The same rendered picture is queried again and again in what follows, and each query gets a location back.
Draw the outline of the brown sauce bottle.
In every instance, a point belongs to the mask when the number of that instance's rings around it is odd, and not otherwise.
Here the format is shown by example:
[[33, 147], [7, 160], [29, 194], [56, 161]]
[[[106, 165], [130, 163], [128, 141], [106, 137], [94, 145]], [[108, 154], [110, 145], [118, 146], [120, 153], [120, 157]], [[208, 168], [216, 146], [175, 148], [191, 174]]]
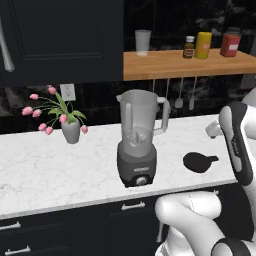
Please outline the brown sauce bottle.
[[194, 36], [187, 36], [183, 50], [183, 57], [190, 59], [194, 55]]

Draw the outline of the black blender lid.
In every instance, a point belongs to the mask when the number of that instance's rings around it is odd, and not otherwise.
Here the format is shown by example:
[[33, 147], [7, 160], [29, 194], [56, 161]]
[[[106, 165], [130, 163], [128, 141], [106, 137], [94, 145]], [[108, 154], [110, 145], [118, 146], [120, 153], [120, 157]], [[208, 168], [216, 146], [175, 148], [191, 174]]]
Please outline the black blender lid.
[[192, 172], [205, 173], [211, 164], [218, 160], [217, 156], [205, 156], [198, 152], [189, 152], [183, 157], [183, 164]]

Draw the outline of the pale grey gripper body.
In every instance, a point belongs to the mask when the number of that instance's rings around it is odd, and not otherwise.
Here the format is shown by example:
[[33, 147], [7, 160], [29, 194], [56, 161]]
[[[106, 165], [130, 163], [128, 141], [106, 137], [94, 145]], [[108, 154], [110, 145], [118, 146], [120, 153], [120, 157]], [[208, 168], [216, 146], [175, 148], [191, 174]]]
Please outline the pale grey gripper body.
[[217, 136], [223, 134], [221, 126], [217, 120], [211, 122], [206, 128], [205, 131], [211, 139], [215, 139]]

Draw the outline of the red jar with dark lid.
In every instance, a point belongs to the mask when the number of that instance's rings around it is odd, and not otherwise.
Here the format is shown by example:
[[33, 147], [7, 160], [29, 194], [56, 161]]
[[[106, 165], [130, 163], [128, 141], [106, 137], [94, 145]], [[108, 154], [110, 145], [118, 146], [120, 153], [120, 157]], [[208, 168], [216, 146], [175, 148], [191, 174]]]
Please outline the red jar with dark lid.
[[223, 34], [220, 54], [224, 57], [235, 57], [240, 40], [240, 29], [237, 27], [229, 27]]

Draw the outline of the hanging silver spoon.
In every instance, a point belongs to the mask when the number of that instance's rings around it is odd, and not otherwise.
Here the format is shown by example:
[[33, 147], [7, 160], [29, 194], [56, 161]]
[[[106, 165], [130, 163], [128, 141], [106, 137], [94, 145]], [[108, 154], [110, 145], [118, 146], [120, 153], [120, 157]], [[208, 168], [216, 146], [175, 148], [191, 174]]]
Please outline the hanging silver spoon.
[[195, 80], [194, 80], [194, 85], [193, 85], [193, 91], [192, 91], [192, 95], [191, 95], [191, 98], [190, 98], [190, 101], [189, 101], [189, 110], [192, 111], [194, 109], [194, 93], [195, 93], [195, 87], [196, 87], [196, 84], [197, 84], [197, 77], [195, 77]]
[[175, 108], [176, 109], [180, 109], [183, 107], [183, 99], [181, 97], [182, 94], [182, 88], [183, 88], [183, 82], [184, 82], [184, 78], [181, 78], [181, 82], [180, 82], [180, 89], [179, 89], [179, 96], [175, 101]]

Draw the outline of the grey vase with pink tulips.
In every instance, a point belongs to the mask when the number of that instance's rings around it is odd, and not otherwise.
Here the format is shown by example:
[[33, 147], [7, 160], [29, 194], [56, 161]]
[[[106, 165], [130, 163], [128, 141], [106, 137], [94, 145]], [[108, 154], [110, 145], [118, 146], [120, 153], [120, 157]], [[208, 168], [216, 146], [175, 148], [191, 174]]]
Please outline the grey vase with pink tulips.
[[76, 144], [79, 141], [80, 133], [86, 134], [88, 127], [84, 123], [86, 116], [73, 108], [70, 101], [65, 102], [62, 96], [52, 85], [47, 86], [47, 91], [56, 97], [55, 100], [40, 97], [38, 94], [31, 94], [29, 98], [37, 101], [44, 100], [44, 103], [37, 107], [26, 106], [22, 109], [23, 116], [31, 115], [33, 118], [40, 117], [46, 111], [48, 115], [54, 115], [54, 118], [47, 123], [41, 123], [38, 130], [51, 135], [54, 131], [54, 125], [59, 122], [64, 138], [69, 144]]

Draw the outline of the grey blender with clear jug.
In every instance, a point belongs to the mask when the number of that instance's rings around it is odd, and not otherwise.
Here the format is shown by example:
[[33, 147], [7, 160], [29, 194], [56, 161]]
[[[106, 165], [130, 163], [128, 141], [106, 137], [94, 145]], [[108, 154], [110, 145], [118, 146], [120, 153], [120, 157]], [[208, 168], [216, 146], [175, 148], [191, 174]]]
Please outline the grey blender with clear jug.
[[170, 105], [165, 97], [133, 89], [117, 96], [121, 135], [117, 146], [117, 169], [125, 187], [152, 184], [157, 151], [153, 137], [168, 128]]

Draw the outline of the white wall socket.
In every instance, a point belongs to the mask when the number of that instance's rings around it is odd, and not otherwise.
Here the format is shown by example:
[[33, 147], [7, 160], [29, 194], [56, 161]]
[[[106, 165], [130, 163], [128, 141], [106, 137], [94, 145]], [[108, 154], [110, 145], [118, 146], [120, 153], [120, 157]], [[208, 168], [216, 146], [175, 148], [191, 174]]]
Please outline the white wall socket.
[[61, 96], [64, 101], [75, 101], [75, 87], [73, 84], [61, 84], [60, 85]]

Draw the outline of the yellow bottle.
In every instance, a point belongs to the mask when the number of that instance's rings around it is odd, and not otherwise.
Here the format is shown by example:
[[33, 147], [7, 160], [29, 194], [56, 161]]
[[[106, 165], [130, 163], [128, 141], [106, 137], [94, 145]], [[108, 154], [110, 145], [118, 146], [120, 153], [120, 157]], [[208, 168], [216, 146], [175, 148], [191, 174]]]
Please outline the yellow bottle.
[[199, 32], [197, 35], [194, 57], [198, 59], [206, 59], [209, 54], [212, 33]]

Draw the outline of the clear glass cup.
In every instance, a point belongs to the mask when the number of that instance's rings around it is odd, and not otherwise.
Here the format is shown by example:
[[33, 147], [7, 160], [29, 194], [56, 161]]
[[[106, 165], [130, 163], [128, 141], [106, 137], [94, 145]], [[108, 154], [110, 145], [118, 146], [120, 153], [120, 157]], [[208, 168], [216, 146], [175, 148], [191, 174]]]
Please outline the clear glass cup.
[[135, 43], [136, 43], [136, 55], [147, 56], [149, 51], [151, 38], [150, 30], [136, 30], [135, 31]]

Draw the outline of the dark drawer front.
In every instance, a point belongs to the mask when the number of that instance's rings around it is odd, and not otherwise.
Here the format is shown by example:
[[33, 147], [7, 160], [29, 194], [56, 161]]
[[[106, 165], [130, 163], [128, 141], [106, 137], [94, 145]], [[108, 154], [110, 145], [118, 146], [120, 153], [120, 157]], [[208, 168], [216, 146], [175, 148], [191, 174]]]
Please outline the dark drawer front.
[[65, 228], [72, 235], [79, 234], [86, 238], [92, 238], [95, 234], [94, 224], [105, 217], [105, 209], [88, 206], [0, 220], [0, 226], [15, 224], [19, 221], [21, 228], [5, 231], [40, 231], [50, 228]]
[[[142, 197], [142, 198], [109, 203], [107, 206], [108, 217], [121, 218], [121, 217], [128, 217], [128, 216], [155, 214], [156, 200], [157, 200], [157, 197]], [[146, 204], [144, 208], [131, 209], [127, 211], [121, 210], [121, 207], [123, 204], [134, 205], [134, 204], [139, 204], [140, 201], [143, 201]]]
[[5, 233], [0, 235], [0, 256], [8, 249], [31, 248], [29, 253], [14, 256], [109, 256], [105, 246], [87, 239], [69, 240], [62, 231], [39, 233]]

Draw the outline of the wooden shelf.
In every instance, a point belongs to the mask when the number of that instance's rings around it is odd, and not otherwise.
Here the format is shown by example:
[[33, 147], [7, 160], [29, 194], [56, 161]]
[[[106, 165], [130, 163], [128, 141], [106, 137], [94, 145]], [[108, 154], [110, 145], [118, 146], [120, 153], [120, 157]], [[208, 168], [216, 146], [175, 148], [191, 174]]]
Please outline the wooden shelf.
[[256, 57], [238, 51], [235, 57], [223, 57], [218, 48], [207, 59], [185, 59], [182, 50], [149, 51], [147, 56], [124, 52], [124, 81], [256, 74]]

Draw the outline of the dark cupboard door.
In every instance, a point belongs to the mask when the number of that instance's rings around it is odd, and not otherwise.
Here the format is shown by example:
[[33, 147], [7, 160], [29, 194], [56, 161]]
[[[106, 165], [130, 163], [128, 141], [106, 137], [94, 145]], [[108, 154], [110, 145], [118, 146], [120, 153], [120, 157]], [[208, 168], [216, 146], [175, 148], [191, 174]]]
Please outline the dark cupboard door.
[[0, 85], [112, 82], [123, 79], [124, 0], [0, 0], [15, 70]]

